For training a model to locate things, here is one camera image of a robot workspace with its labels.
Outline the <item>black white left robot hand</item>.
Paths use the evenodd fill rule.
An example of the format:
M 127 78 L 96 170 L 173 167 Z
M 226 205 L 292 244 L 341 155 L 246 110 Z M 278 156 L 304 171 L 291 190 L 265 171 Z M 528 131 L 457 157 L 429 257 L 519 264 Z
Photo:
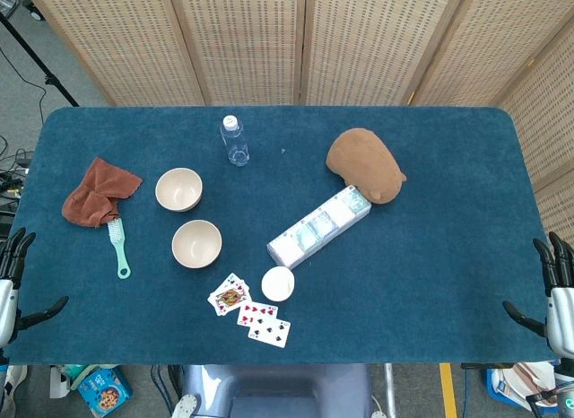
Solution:
M 69 301 L 68 296 L 63 296 L 48 309 L 22 316 L 19 292 L 25 258 L 35 238 L 35 232 L 20 228 L 1 245 L 1 349 L 14 341 L 20 331 L 53 318 Z

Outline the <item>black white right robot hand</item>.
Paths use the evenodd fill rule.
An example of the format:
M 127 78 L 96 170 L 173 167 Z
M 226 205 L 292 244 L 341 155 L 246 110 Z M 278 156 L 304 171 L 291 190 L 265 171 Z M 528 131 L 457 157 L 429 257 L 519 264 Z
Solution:
M 540 322 L 520 313 L 508 300 L 502 302 L 509 317 L 522 327 L 546 339 L 561 359 L 573 359 L 573 247 L 554 232 L 548 237 L 553 252 L 539 239 L 533 239 L 542 265 L 546 318 Z

